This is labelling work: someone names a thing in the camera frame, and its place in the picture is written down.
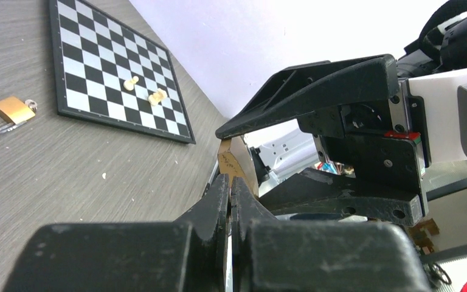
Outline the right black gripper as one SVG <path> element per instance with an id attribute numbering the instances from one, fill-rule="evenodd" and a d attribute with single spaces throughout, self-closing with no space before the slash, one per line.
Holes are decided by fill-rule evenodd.
<path id="1" fill-rule="evenodd" d="M 389 54 L 291 66 L 270 76 L 215 135 L 229 139 L 304 116 L 299 128 L 313 135 L 320 159 L 353 167 L 356 178 L 304 169 L 260 197 L 267 210 L 415 226 L 431 164 L 426 113 L 421 97 L 397 92 Z"/>

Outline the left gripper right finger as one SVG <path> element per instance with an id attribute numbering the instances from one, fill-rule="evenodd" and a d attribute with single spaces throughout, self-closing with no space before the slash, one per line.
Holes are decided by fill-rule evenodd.
<path id="1" fill-rule="evenodd" d="M 231 215 L 233 290 L 250 291 L 253 260 L 249 232 L 254 222 L 276 217 L 256 199 L 241 177 L 232 180 Z"/>

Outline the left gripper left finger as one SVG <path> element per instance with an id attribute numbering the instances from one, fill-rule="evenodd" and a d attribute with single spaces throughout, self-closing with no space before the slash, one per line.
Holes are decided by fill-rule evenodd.
<path id="1" fill-rule="evenodd" d="M 175 222 L 190 226 L 182 269 L 185 291 L 224 291 L 230 186 L 218 175 L 206 194 Z"/>

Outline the large brass padlock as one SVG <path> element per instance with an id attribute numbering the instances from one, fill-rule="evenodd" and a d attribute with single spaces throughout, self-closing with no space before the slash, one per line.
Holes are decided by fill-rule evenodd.
<path id="1" fill-rule="evenodd" d="M 220 174 L 229 175 L 230 186 L 232 186 L 234 177 L 243 178 L 254 197 L 259 198 L 254 161 L 242 136 L 222 140 L 218 148 L 217 159 Z"/>

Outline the small silver key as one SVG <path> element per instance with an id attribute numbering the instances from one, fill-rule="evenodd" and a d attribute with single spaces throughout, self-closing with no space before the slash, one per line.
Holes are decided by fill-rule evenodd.
<path id="1" fill-rule="evenodd" d="M 25 105 L 28 106 L 28 108 L 30 110 L 32 110 L 34 113 L 37 112 L 37 109 L 38 109 L 38 104 L 36 103 L 36 101 L 32 100 L 32 99 L 27 99 L 24 101 Z"/>

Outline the small brass padlock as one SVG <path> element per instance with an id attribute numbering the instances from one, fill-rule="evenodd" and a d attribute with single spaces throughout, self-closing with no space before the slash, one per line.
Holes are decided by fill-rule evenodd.
<path id="1" fill-rule="evenodd" d="M 0 134 L 11 132 L 36 116 L 24 101 L 15 96 L 0 100 L 0 117 L 6 122 L 0 127 Z"/>

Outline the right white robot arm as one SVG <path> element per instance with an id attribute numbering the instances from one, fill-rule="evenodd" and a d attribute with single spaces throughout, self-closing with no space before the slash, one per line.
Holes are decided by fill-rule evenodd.
<path id="1" fill-rule="evenodd" d="M 414 226 L 429 213 L 423 176 L 435 161 L 434 145 L 449 145 L 435 113 L 452 118 L 451 89 L 436 85 L 443 74 L 467 75 L 467 1 L 448 1 L 427 21 L 405 55 L 289 66 L 268 78 L 247 105 L 219 127 L 228 139 L 295 120 L 312 137 L 323 163 L 354 169 L 335 175 L 306 168 L 260 199 L 239 178 L 232 211 L 263 216 L 290 213 L 361 215 Z"/>

